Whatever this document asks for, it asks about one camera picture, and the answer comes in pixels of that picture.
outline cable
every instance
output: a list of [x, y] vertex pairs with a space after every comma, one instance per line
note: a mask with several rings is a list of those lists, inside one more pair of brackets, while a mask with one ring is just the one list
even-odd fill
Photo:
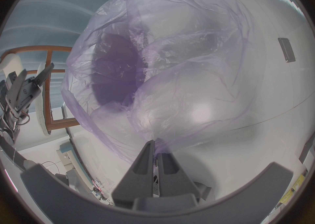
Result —
[[58, 173], [60, 174], [59, 168], [58, 168], [58, 166], [57, 166], [54, 162], [52, 162], [52, 161], [46, 161], [46, 162], [42, 163], [42, 165], [45, 164], [45, 163], [48, 163], [48, 162], [53, 163], [53, 164], [57, 167]]
[[27, 117], [28, 117], [28, 120], [27, 120], [25, 123], [18, 124], [19, 126], [24, 125], [24, 124], [27, 124], [27, 123], [31, 120], [29, 114], [25, 113], [24, 111], [22, 111], [22, 114], [24, 114], [25, 116], [27, 116]]

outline plastic wrinkle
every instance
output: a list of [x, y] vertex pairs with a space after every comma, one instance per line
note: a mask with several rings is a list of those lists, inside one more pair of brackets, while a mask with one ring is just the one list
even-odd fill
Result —
[[110, 0], [66, 61], [65, 104], [131, 163], [233, 129], [260, 91], [265, 42], [238, 0]]

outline wooden chair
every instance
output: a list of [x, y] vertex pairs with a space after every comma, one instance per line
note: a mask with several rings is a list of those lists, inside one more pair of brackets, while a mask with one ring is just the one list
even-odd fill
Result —
[[[71, 47], [63, 47], [63, 46], [26, 46], [26, 47], [14, 48], [14, 49], [5, 51], [2, 54], [1, 62], [10, 53], [47, 51], [46, 66], [48, 66], [51, 63], [51, 57], [52, 57], [53, 51], [70, 52], [71, 49], [72, 49]], [[29, 70], [27, 71], [27, 73], [37, 74], [37, 70]], [[52, 73], [65, 73], [65, 69], [53, 69]], [[66, 118], [66, 119], [59, 119], [59, 120], [53, 119], [51, 105], [50, 105], [49, 89], [50, 89], [50, 76], [49, 78], [47, 78], [43, 86], [43, 113], [44, 113], [45, 125], [47, 128], [47, 131], [79, 125], [78, 121], [75, 118]]]

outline translucent trash bag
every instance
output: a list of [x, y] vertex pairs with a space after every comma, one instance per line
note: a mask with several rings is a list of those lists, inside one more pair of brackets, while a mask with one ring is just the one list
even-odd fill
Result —
[[66, 61], [61, 92], [83, 128], [132, 162], [211, 140], [259, 92], [265, 42], [238, 0], [110, 0]]

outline white floor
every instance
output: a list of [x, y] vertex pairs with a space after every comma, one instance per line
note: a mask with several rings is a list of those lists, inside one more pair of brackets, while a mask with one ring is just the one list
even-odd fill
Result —
[[[214, 188], [216, 199], [248, 183], [274, 161], [294, 171], [294, 183], [305, 170], [298, 157], [315, 131], [315, 46], [304, 16], [285, 1], [240, 1], [265, 36], [267, 66], [262, 90], [237, 129], [175, 153], [194, 181]], [[295, 62], [286, 63], [278, 37], [289, 38]], [[71, 132], [90, 174], [111, 192], [129, 164], [81, 126], [72, 127]]]

